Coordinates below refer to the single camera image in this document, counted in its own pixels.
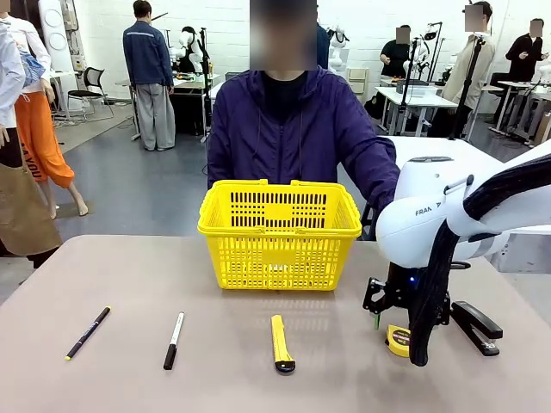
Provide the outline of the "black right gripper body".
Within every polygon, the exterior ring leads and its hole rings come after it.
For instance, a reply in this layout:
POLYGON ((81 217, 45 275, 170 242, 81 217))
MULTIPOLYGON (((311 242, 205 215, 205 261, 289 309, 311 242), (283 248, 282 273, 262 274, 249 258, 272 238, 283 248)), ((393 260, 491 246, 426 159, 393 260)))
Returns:
POLYGON ((390 262, 385 296, 390 299, 391 306, 409 309, 425 274, 426 268, 403 268, 390 262))

